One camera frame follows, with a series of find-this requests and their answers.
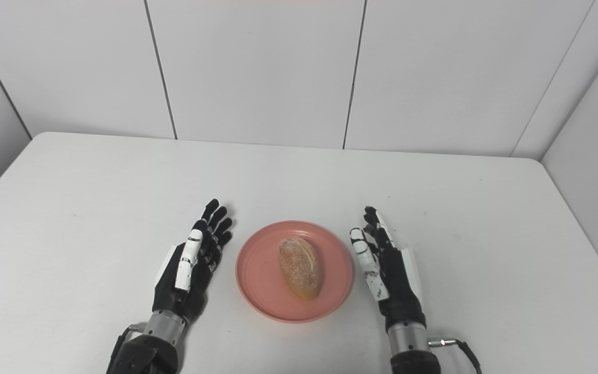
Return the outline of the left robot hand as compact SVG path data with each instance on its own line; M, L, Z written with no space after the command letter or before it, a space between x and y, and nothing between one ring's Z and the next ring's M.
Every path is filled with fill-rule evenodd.
M172 312L188 324L202 314L207 288L232 239L232 225L227 208L218 199L209 201L188 239L170 251L154 289L153 312Z

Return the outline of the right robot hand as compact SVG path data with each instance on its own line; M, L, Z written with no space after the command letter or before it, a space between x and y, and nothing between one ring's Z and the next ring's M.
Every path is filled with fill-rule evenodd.
M352 228L350 241L364 280L385 318L385 328L396 324L427 327L422 303L411 284L408 251L397 248L377 208L366 206L363 218L365 227Z

